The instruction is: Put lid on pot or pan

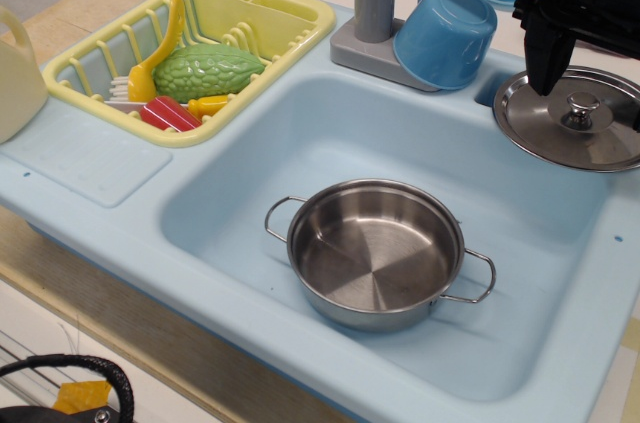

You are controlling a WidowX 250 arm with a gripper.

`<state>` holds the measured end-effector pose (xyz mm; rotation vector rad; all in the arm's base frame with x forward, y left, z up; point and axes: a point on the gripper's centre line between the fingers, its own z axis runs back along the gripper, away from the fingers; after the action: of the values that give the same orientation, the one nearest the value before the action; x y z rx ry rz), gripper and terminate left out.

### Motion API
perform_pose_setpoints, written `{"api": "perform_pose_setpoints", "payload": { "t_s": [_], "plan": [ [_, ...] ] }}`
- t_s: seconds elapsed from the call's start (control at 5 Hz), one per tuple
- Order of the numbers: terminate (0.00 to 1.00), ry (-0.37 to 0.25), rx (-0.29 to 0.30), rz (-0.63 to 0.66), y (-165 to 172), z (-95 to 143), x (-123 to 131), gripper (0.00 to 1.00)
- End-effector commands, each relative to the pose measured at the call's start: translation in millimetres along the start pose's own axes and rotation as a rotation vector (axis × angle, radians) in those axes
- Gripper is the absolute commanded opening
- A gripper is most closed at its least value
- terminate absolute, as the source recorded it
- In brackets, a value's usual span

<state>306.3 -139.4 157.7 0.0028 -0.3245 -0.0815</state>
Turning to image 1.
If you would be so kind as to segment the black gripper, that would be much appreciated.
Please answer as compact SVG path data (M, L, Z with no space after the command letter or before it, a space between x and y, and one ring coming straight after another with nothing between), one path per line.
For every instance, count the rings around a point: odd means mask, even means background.
M528 82L540 96L567 70L576 41L639 54L639 0L516 0L514 17L525 31Z

